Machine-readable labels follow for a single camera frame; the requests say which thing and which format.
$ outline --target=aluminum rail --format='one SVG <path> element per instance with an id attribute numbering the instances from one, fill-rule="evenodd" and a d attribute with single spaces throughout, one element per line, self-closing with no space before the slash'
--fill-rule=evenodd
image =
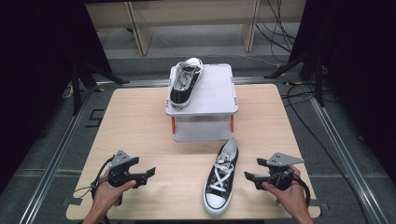
<path id="1" fill-rule="evenodd" d="M 49 165 L 45 173 L 41 177 L 41 180 L 35 189 L 35 193 L 33 194 L 32 198 L 30 199 L 25 209 L 25 212 L 23 213 L 23 216 L 20 221 L 21 224 L 30 224 L 33 223 L 33 221 L 35 220 L 35 216 L 38 210 L 40 209 L 41 204 L 44 201 L 44 198 L 50 188 L 50 184 L 53 180 L 53 177 L 55 176 L 59 164 L 61 163 L 61 160 L 64 156 L 64 153 L 66 152 L 66 149 L 69 146 L 73 133 L 76 131 L 78 123 L 81 120 L 82 114 L 84 112 L 85 106 L 88 100 L 91 98 L 92 93 L 93 93 L 93 89 L 88 89 L 84 94 L 81 108 L 77 112 L 77 114 L 74 115 L 73 118 L 71 118 L 70 123 L 64 133 L 64 136 L 62 137 L 60 144 L 56 148 L 55 153 L 52 156 L 52 159 L 49 162 Z"/>
<path id="2" fill-rule="evenodd" d="M 282 83 L 284 81 L 278 79 L 263 79 L 262 77 L 234 77 L 233 83 L 236 85 L 243 84 L 263 84 L 263 83 Z M 100 88 L 138 88 L 138 87 L 166 87 L 169 85 L 169 79 L 159 80 L 131 80 L 129 83 L 116 84 L 113 81 L 97 82 Z"/>
<path id="3" fill-rule="evenodd" d="M 312 91 L 312 87 L 306 87 L 308 91 Z M 315 97 L 311 98 L 311 103 L 316 109 L 320 121 L 323 124 L 327 134 L 334 144 L 334 148 L 340 157 L 341 162 L 344 164 L 347 173 L 350 176 L 352 185 L 355 187 L 356 191 L 361 197 L 364 206 L 367 209 L 372 221 L 378 224 L 389 223 L 385 213 L 382 211 L 378 199 L 375 197 L 369 184 L 363 177 L 361 170 L 354 162 L 353 157 L 350 155 L 346 145 L 344 144 L 340 134 L 335 129 L 332 120 L 330 119 L 326 109 L 321 107 Z"/>

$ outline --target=hand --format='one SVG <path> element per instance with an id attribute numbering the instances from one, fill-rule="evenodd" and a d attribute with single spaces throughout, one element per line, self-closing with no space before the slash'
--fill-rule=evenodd
<path id="1" fill-rule="evenodd" d="M 293 165 L 290 169 L 295 175 L 300 176 L 300 171 Z M 295 180 L 291 181 L 290 187 L 284 191 L 266 182 L 262 183 L 262 187 L 276 196 L 276 206 L 282 204 L 297 223 L 314 223 L 306 207 L 304 189 Z"/>
<path id="2" fill-rule="evenodd" d="M 98 223 L 106 214 L 111 206 L 118 206 L 119 197 L 123 192 L 131 189 L 136 184 L 135 180 L 126 182 L 124 185 L 114 188 L 107 181 L 99 185 L 93 198 L 90 213 L 85 217 L 83 224 Z"/>

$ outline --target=sneaker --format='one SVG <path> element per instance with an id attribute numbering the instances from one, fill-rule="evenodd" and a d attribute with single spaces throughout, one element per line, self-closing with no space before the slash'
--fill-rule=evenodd
<path id="1" fill-rule="evenodd" d="M 177 64 L 176 79 L 169 97 L 173 108 L 183 109 L 190 104 L 192 90 L 203 69 L 204 66 L 198 58 L 190 58 Z"/>
<path id="2" fill-rule="evenodd" d="M 205 182 L 204 206 L 212 215 L 222 214 L 233 195 L 233 174 L 238 159 L 238 146 L 230 138 L 220 149 L 209 178 Z"/>

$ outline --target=black cable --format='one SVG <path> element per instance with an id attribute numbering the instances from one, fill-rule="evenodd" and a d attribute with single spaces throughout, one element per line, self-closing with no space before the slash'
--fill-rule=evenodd
<path id="1" fill-rule="evenodd" d="M 295 180 L 297 183 L 299 183 L 304 191 L 305 191 L 305 203 L 306 206 L 309 207 L 309 203 L 311 202 L 311 191 L 309 190 L 309 187 L 305 184 L 305 182 L 296 174 L 293 174 L 293 180 Z"/>
<path id="2" fill-rule="evenodd" d="M 282 1 L 281 1 L 281 0 L 277 0 L 277 14 L 275 13 L 275 10 L 274 10 L 274 8 L 272 7 L 272 5 L 271 5 L 271 3 L 270 3 L 269 0 L 267 0 L 267 3 L 268 3 L 268 6 L 269 6 L 269 7 L 271 8 L 271 10 L 273 11 L 273 14 L 274 14 L 274 16 L 275 16 L 275 18 L 276 18 L 276 26 L 275 26 L 275 29 L 274 29 L 274 33 L 276 32 L 276 27 L 279 26 L 280 30 L 282 31 L 283 38 L 285 39 L 285 43 L 286 43 L 286 45 L 288 46 L 288 48 L 290 49 L 289 44 L 288 44 L 288 41 L 286 40 L 286 36 L 288 36 L 288 33 L 287 33 L 287 32 L 285 31 L 285 29 L 283 28 L 282 20 L 281 20 L 281 16 L 280 16 L 280 8 L 281 8 L 281 5 L 282 5 Z"/>
<path id="3" fill-rule="evenodd" d="M 265 23 L 263 23 L 262 25 L 264 26 L 264 28 L 265 28 L 267 31 L 271 32 L 271 33 L 274 34 L 274 35 L 284 35 L 284 34 L 280 34 L 280 33 L 277 33 L 277 32 L 274 32 L 274 31 L 270 30 L 270 28 L 268 28 L 267 25 L 265 25 Z M 295 38 L 296 38 L 296 37 L 294 37 L 294 36 L 292 36 L 292 35 L 289 35 L 289 34 L 286 34 L 286 36 L 287 36 L 288 38 L 291 38 L 291 39 L 295 39 Z"/>
<path id="4" fill-rule="evenodd" d="M 297 94 L 294 94 L 294 95 L 290 95 L 289 97 L 309 96 L 308 99 L 305 99 L 305 100 L 302 100 L 302 101 L 299 101 L 299 102 L 294 102 L 294 103 L 292 103 L 293 105 L 297 105 L 297 104 L 305 103 L 305 102 L 311 100 L 311 99 L 313 98 L 312 93 L 315 93 L 315 92 L 314 92 L 314 91 L 305 91 L 305 92 L 300 92 L 300 93 L 297 93 Z M 332 93 L 331 93 L 331 92 L 328 92 L 328 91 L 324 91 L 323 94 L 332 94 Z M 288 96 L 281 96 L 281 99 L 282 99 L 282 100 L 287 99 L 287 98 L 288 98 Z M 323 98 L 323 99 L 326 100 L 326 101 L 328 101 L 328 102 L 331 102 L 331 103 L 338 103 L 338 102 L 331 101 L 331 100 L 328 100 L 328 99 L 325 99 L 325 98 Z"/>
<path id="5" fill-rule="evenodd" d="M 262 33 L 262 35 L 265 37 L 265 39 L 267 39 L 269 42 L 271 42 L 271 44 L 275 44 L 275 45 L 277 45 L 278 47 L 282 48 L 283 50 L 286 50 L 286 51 L 290 52 L 290 49 L 287 49 L 287 48 L 283 47 L 283 46 L 280 45 L 279 43 L 275 42 L 274 39 L 271 39 L 270 37 L 268 37 L 268 35 L 266 35 L 266 34 L 260 29 L 260 27 L 259 27 L 258 24 L 256 24 L 256 27 L 257 27 L 257 29 L 260 31 L 260 33 Z"/>
<path id="6" fill-rule="evenodd" d="M 92 199 L 95 197 L 95 193 L 97 191 L 97 189 L 99 188 L 99 185 L 101 185 L 102 183 L 106 182 L 107 180 L 103 180 L 102 182 L 99 182 L 100 179 L 100 175 L 103 172 L 103 170 L 105 169 L 105 167 L 107 166 L 108 163 L 110 163 L 113 158 L 115 156 L 113 155 L 111 158 L 109 158 L 100 168 L 96 178 L 91 182 L 91 195 L 92 195 Z M 103 220 L 106 224 L 110 224 L 110 220 L 108 220 L 107 216 L 103 217 Z"/>
<path id="7" fill-rule="evenodd" d="M 82 199 L 82 197 L 84 197 L 88 192 L 90 192 L 91 187 L 85 187 L 85 188 L 81 188 L 81 189 L 76 189 L 75 192 L 82 190 L 82 189 L 88 189 L 83 195 L 79 196 L 79 199 Z"/>
<path id="8" fill-rule="evenodd" d="M 296 87 L 296 86 L 292 86 L 290 87 L 290 89 L 288 90 L 287 95 L 289 96 L 291 93 L 291 90 Z M 350 189 L 352 190 L 353 194 L 355 195 L 355 198 L 357 199 L 359 208 L 361 210 L 361 213 L 363 214 L 364 220 L 366 223 L 369 223 L 368 217 L 364 212 L 363 209 L 363 205 L 361 202 L 361 199 L 358 195 L 358 192 L 355 190 L 355 188 L 353 188 L 352 184 L 350 183 L 350 181 L 347 179 L 347 177 L 345 176 L 344 172 L 341 170 L 341 168 L 338 166 L 338 164 L 335 162 L 334 158 L 332 157 L 332 155 L 330 154 L 329 150 L 323 145 L 323 143 L 320 142 L 320 140 L 318 139 L 318 137 L 308 128 L 308 126 L 306 125 L 306 123 L 303 121 L 303 119 L 300 117 L 300 115 L 297 113 L 296 109 L 294 108 L 294 106 L 292 105 L 292 103 L 290 102 L 290 98 L 288 97 L 288 102 L 289 105 L 291 107 L 291 109 L 294 111 L 295 115 L 297 116 L 297 118 L 300 120 L 300 122 L 305 126 L 305 128 L 312 134 L 312 136 L 317 140 L 317 142 L 320 144 L 320 146 L 323 148 L 323 150 L 325 151 L 325 153 L 327 154 L 327 156 L 329 157 L 329 159 L 332 161 L 332 164 L 334 164 L 334 167 L 337 169 L 337 171 L 340 173 L 340 175 L 344 178 L 344 180 L 346 181 L 346 183 L 349 185 Z"/>

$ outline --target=wooden table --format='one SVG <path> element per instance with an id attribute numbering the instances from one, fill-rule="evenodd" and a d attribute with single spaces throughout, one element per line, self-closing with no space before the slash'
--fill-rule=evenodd
<path id="1" fill-rule="evenodd" d="M 239 158 L 230 206 L 219 217 L 204 209 L 203 188 L 216 155 L 224 142 L 177 143 L 172 139 L 171 119 L 165 114 L 167 88 L 120 89 L 114 91 L 101 127 L 92 145 L 76 189 L 87 187 L 102 164 L 118 150 L 124 150 L 140 162 L 131 173 L 156 167 L 146 186 L 123 194 L 122 206 L 112 208 L 109 218 L 134 220 L 169 219 L 268 219 L 290 217 L 274 206 L 275 197 L 256 190 L 244 172 L 268 175 L 257 158 L 269 159 L 275 152 L 301 158 L 278 90 L 272 84 L 235 86 L 238 112 L 234 115 L 234 137 Z M 314 190 L 303 164 L 296 167 L 302 180 Z M 91 195 L 81 205 L 69 205 L 67 217 L 83 219 L 92 205 Z M 310 206 L 318 217 L 318 206 Z"/>

